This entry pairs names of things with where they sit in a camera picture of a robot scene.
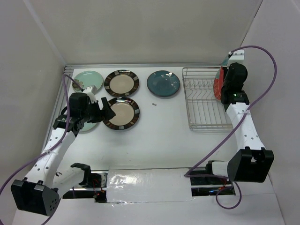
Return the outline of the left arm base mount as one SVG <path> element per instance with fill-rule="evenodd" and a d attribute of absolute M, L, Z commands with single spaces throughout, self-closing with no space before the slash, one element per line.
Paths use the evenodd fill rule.
<path fill-rule="evenodd" d="M 90 199 L 96 203 L 106 203 L 108 171 L 91 171 L 87 185 L 76 185 L 64 194 L 63 199 Z"/>

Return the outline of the red teal plate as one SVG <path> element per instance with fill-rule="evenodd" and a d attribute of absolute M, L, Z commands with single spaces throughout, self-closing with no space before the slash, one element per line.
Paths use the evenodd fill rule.
<path fill-rule="evenodd" d="M 214 78 L 213 93 L 214 93 L 215 99 L 219 100 L 219 101 L 221 100 L 221 89 L 223 87 L 223 82 L 224 82 L 225 76 L 228 71 L 228 68 L 227 68 L 228 60 L 229 60 L 229 58 L 227 56 L 224 59 L 224 61 L 222 62 L 222 66 L 217 71 L 216 76 Z"/>

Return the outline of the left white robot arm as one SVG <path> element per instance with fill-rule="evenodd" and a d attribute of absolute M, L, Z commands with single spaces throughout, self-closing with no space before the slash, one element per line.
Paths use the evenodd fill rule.
<path fill-rule="evenodd" d="M 85 123 L 112 119 L 115 112 L 105 97 L 101 99 L 103 107 L 100 108 L 92 93 L 73 93 L 68 99 L 67 106 L 54 122 L 42 157 L 34 161 L 33 168 L 22 180 L 14 180 L 11 185 L 19 210 L 51 216 L 69 189 L 76 185 L 87 187 L 92 183 L 89 165 L 73 163 L 64 172 L 59 172 L 58 167 Z"/>

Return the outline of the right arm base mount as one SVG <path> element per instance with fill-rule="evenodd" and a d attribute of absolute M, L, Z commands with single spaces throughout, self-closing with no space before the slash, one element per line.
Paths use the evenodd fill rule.
<path fill-rule="evenodd" d="M 193 177 L 190 178 L 191 194 L 197 196 L 235 195 L 232 183 L 226 179 L 215 177 Z"/>

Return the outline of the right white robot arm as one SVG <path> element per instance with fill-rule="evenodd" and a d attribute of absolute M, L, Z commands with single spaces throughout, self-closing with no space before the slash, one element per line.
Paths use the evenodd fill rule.
<path fill-rule="evenodd" d="M 256 131 L 248 107 L 249 99 L 243 91 L 248 76 L 246 67 L 231 64 L 224 76 L 221 103 L 235 129 L 237 152 L 230 161 L 209 161 L 205 180 L 214 184 L 221 176 L 235 182 L 263 183 L 274 161 L 274 154 L 267 150 Z"/>

